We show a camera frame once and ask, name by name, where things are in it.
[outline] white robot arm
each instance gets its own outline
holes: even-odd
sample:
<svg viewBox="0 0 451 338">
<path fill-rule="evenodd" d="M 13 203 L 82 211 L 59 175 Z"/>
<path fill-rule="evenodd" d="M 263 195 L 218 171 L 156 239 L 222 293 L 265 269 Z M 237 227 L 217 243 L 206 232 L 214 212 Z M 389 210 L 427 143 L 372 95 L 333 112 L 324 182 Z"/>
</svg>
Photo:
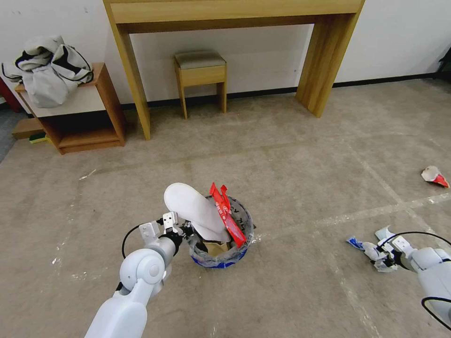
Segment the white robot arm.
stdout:
<svg viewBox="0 0 451 338">
<path fill-rule="evenodd" d="M 141 224 L 144 249 L 129 254 L 122 262 L 120 283 L 113 297 L 97 311 L 85 338 L 140 338 L 147 322 L 146 305 L 163 287 L 171 270 L 172 257 L 183 236 L 177 228 L 177 214 L 163 215 L 165 233 L 157 221 Z"/>
<path fill-rule="evenodd" d="M 365 254 L 380 272 L 397 270 L 398 266 L 417 273 L 425 297 L 422 306 L 443 326 L 451 330 L 451 256 L 443 249 L 413 248 L 401 235 L 421 233 L 444 238 L 422 231 L 407 231 L 399 234 L 383 228 L 376 232 L 378 245 L 365 242 Z"/>
</svg>

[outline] black cable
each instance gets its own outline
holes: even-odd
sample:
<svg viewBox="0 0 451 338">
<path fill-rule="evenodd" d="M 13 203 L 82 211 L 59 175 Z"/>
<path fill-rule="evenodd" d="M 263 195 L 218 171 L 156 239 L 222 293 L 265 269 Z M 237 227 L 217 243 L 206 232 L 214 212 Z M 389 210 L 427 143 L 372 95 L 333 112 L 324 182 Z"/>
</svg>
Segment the black cable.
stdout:
<svg viewBox="0 0 451 338">
<path fill-rule="evenodd" d="M 124 240 L 122 241 L 122 257 L 125 258 L 125 252 L 124 252 L 124 248 L 125 248 L 125 241 L 127 240 L 128 235 L 130 235 L 134 230 L 138 229 L 140 226 L 137 225 L 133 228 L 131 228 L 128 233 L 125 235 Z"/>
<path fill-rule="evenodd" d="M 432 234 L 430 232 L 424 232 L 424 231 L 405 231 L 405 232 L 399 232 L 397 234 L 394 234 L 393 236 L 387 238 L 386 240 L 383 241 L 383 243 L 381 245 L 378 245 L 378 248 L 382 248 L 389 240 L 395 238 L 396 236 L 400 236 L 400 235 L 406 235 L 406 234 L 410 234 L 410 233 L 419 233 L 419 234 L 423 234 L 423 235 L 429 235 L 429 236 L 434 236 L 437 237 L 439 239 L 441 239 L 442 241 L 445 241 L 446 243 L 448 243 L 449 245 L 451 245 L 451 242 L 448 241 L 447 239 L 444 239 L 443 237 L 440 237 L 439 235 L 436 234 Z"/>
<path fill-rule="evenodd" d="M 425 297 L 421 300 L 421 305 L 424 307 L 424 309 L 429 312 L 429 314 L 431 316 L 433 316 L 441 325 L 443 325 L 445 328 L 447 328 L 448 330 L 451 330 L 451 327 L 449 327 L 448 324 L 446 324 L 443 320 L 441 320 L 435 313 L 433 313 L 427 306 L 426 306 L 426 302 L 428 300 L 439 300 L 439 301 L 444 301 L 447 303 L 451 303 L 451 300 L 446 299 L 446 298 L 442 298 L 442 297 Z"/>
</svg>

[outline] stool cushion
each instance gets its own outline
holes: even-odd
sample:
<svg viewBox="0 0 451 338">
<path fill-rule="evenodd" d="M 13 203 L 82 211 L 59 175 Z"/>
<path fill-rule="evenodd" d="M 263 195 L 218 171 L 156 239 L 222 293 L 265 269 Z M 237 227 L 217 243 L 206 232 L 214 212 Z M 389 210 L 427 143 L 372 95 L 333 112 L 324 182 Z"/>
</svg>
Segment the stool cushion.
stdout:
<svg viewBox="0 0 451 338">
<path fill-rule="evenodd" d="M 225 60 L 215 51 L 197 51 L 175 54 L 180 69 L 225 65 Z"/>
</svg>

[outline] black baseboard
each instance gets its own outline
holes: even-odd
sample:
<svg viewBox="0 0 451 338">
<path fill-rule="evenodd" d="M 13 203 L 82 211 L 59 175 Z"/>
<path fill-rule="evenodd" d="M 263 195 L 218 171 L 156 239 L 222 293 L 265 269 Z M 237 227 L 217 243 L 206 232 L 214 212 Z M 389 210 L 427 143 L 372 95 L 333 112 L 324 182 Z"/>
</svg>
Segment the black baseboard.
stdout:
<svg viewBox="0 0 451 338">
<path fill-rule="evenodd" d="M 415 80 L 415 79 L 425 79 L 425 78 L 451 78 L 451 72 L 442 73 L 426 73 L 426 74 L 415 74 L 415 75 L 405 75 L 400 77 L 382 77 L 377 79 L 359 80 L 359 81 L 347 81 L 347 82 L 336 82 L 332 86 L 333 88 L 358 86 L 358 85 L 374 85 L 386 82 L 397 82 L 405 80 Z M 275 89 L 265 89 L 260 91 L 250 91 L 250 92 L 236 92 L 227 94 L 228 99 L 240 99 L 248 98 L 254 96 L 263 95 L 276 95 L 276 94 L 286 94 L 296 92 L 297 87 L 288 88 L 275 88 Z M 186 98 L 186 102 L 189 105 L 204 104 L 204 103 L 214 103 L 218 100 L 216 95 L 206 95 L 206 96 L 194 96 Z M 163 107 L 163 106 L 178 106 L 180 104 L 179 99 L 169 99 L 169 100 L 158 100 L 149 101 L 147 105 L 150 108 Z M 134 103 L 126 103 L 121 105 L 122 109 L 134 109 Z"/>
</svg>

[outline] trash can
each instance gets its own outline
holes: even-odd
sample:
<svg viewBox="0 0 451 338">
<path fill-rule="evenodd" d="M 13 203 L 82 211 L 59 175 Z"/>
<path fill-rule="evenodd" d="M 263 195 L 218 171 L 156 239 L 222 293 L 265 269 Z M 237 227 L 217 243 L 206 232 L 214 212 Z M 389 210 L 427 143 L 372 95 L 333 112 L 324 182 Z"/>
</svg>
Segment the trash can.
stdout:
<svg viewBox="0 0 451 338">
<path fill-rule="evenodd" d="M 211 203 L 215 203 L 211 196 L 206 196 L 206 198 L 211 201 Z M 209 255 L 208 252 L 205 252 L 196 246 L 197 243 L 201 242 L 201 238 L 194 233 L 188 240 L 189 254 L 196 264 L 205 268 L 225 269 L 235 264 L 244 257 L 249 245 L 254 239 L 254 222 L 252 221 L 249 212 L 238 200 L 230 196 L 228 196 L 228 198 L 230 201 L 230 209 L 232 211 L 231 216 L 246 236 L 246 242 L 241 248 L 233 246 L 230 250 L 213 257 Z"/>
</svg>

